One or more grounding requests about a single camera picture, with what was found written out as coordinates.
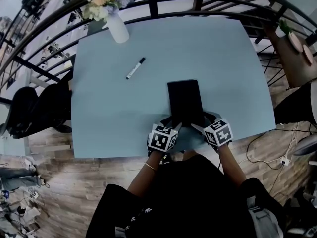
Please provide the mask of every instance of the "wooden plate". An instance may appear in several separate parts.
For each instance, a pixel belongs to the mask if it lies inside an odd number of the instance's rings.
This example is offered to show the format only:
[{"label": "wooden plate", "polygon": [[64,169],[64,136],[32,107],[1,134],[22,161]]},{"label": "wooden plate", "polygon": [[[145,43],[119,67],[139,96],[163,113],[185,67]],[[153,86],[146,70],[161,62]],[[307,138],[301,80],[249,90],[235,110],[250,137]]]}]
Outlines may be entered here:
[{"label": "wooden plate", "polygon": [[303,45],[294,33],[289,33],[288,39],[291,42],[294,49],[296,49],[299,53],[303,52]]},{"label": "wooden plate", "polygon": [[313,61],[314,61],[314,57],[313,57],[312,52],[310,51],[310,49],[306,45],[303,45],[303,50],[304,50],[303,53],[305,54],[305,57],[306,57],[308,63],[310,65],[312,65]]}]

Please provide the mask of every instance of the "table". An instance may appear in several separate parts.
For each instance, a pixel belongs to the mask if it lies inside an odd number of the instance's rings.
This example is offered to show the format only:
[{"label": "table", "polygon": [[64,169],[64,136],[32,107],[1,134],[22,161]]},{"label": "table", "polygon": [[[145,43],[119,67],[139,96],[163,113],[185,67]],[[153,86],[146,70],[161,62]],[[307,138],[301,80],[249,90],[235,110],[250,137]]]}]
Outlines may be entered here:
[{"label": "table", "polygon": [[[146,156],[153,123],[170,115],[171,81],[198,80],[204,110],[226,118],[235,139],[275,128],[263,69],[239,21],[176,17],[127,28],[130,39],[123,44],[108,30],[79,42],[72,96],[75,157]],[[193,129],[183,128],[174,150],[202,144]]]},{"label": "table", "polygon": [[[276,35],[274,27],[265,26],[264,30],[281,61],[290,88],[305,85],[317,78],[317,63],[315,60],[310,65],[304,53],[297,52],[287,36],[279,38]],[[308,46],[304,38],[297,37],[302,45]]]}]

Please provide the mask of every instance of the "black pants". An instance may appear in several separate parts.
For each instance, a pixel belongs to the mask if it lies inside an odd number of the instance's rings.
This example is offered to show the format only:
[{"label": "black pants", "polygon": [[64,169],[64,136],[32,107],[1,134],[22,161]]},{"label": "black pants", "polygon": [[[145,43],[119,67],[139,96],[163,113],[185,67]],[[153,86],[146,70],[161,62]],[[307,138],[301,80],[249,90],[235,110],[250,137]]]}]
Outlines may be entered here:
[{"label": "black pants", "polygon": [[311,105],[311,84],[303,85],[286,97],[274,109],[274,115],[276,124],[300,121],[316,124]]}]

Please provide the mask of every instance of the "white cube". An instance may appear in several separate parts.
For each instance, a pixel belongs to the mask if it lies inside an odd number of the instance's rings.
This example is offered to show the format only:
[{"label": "white cube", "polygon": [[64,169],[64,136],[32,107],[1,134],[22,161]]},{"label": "white cube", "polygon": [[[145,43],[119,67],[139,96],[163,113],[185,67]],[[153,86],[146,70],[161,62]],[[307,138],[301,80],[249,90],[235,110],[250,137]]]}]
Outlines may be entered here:
[{"label": "white cube", "polygon": [[232,140],[232,131],[229,123],[221,119],[204,129],[207,142],[212,145],[221,146]]},{"label": "white cube", "polygon": [[167,152],[174,146],[177,135],[177,130],[153,124],[148,146],[162,152]]}]

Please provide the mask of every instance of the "white cable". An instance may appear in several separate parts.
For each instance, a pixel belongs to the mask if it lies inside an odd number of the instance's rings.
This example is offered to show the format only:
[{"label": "white cable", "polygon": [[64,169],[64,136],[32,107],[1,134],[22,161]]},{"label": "white cable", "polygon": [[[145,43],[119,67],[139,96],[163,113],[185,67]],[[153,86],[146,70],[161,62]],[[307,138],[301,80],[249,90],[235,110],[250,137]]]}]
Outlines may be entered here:
[{"label": "white cable", "polygon": [[[250,157],[249,159],[254,159],[254,160],[256,160],[256,161],[261,161],[261,162],[265,162],[265,163],[268,164],[268,163],[271,163],[271,162],[274,162],[274,161],[278,161],[278,160],[280,160],[280,159],[282,159],[282,158],[284,158],[284,157],[287,158],[288,152],[292,149],[293,141],[295,141],[295,146],[297,145],[297,129],[298,129],[298,125],[299,125],[299,123],[297,123],[297,126],[293,128],[292,135],[291,135],[291,142],[289,143],[288,148],[287,148],[287,150],[286,150],[286,153],[285,153],[283,156],[279,157],[278,159],[271,160],[271,161],[259,160],[259,159],[254,158],[254,157]],[[247,161],[247,160],[248,160],[248,159],[244,159],[243,161],[239,162],[238,165],[240,165],[242,162],[245,162],[245,161]]]}]

